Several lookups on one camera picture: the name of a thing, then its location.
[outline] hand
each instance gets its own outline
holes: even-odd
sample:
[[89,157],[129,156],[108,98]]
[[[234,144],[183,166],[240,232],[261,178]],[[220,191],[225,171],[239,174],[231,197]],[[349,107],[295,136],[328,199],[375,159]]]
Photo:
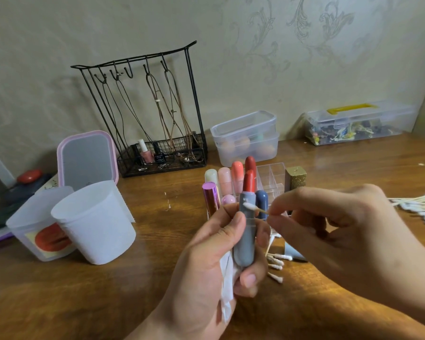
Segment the hand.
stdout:
[[[280,216],[287,210],[291,219]],[[379,187],[297,188],[276,198],[269,213],[267,222],[345,289],[404,312],[425,301],[425,247]],[[337,228],[327,232],[326,220]]]
[[[145,322],[127,339],[219,339],[227,325],[221,320],[219,260],[238,243],[246,218],[238,204],[229,204],[195,234],[176,263],[164,298]],[[266,247],[270,227],[256,219],[256,242]],[[255,261],[236,281],[235,295],[254,297],[267,272],[263,251],[255,246]],[[232,311],[236,300],[231,302]]]

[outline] gray lipstick tube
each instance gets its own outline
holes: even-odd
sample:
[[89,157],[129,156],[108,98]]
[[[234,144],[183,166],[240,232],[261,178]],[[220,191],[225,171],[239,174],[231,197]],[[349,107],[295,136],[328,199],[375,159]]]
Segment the gray lipstick tube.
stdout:
[[242,192],[239,195],[239,211],[246,216],[246,228],[241,239],[233,247],[233,258],[241,267],[250,266],[255,255],[255,211],[243,206],[244,202],[255,205],[255,199],[256,196],[253,192]]

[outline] yellow handle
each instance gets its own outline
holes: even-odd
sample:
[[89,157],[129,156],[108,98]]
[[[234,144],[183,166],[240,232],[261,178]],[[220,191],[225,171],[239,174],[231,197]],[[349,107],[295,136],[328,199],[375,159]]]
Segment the yellow handle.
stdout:
[[328,113],[330,113],[332,115],[336,115],[339,112],[357,110],[359,108],[368,108],[368,107],[378,108],[378,106],[376,106],[376,105],[365,103],[365,104],[349,105],[349,106],[343,106],[343,107],[337,107],[337,108],[329,108],[327,111],[328,111]]

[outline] wood grain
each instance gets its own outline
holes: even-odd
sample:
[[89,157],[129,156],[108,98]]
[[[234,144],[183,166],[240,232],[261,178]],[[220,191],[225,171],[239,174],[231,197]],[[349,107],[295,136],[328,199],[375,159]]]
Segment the wood grain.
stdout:
[[[307,185],[363,183],[390,197],[425,194],[425,140],[412,135],[321,147],[279,143],[278,157],[307,171]],[[120,179],[138,237],[112,263],[93,266],[75,252],[42,263],[16,239],[0,243],[0,340],[123,339],[158,304],[178,255],[206,220],[204,169]],[[402,213],[425,244],[425,224]],[[277,240],[272,252],[282,252]],[[425,339],[410,318],[340,288],[309,263],[286,263],[283,285],[266,279],[253,300],[239,300],[224,339]]]

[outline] person's right hand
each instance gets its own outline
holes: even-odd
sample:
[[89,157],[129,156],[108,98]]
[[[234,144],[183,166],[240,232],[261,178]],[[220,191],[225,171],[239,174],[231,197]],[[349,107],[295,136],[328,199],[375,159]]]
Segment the person's right hand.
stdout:
[[[288,210],[291,219],[280,216]],[[277,197],[269,214],[267,222],[340,286],[401,311],[421,307],[425,247],[379,187],[340,192],[301,187]],[[326,220],[337,228],[327,232]]]

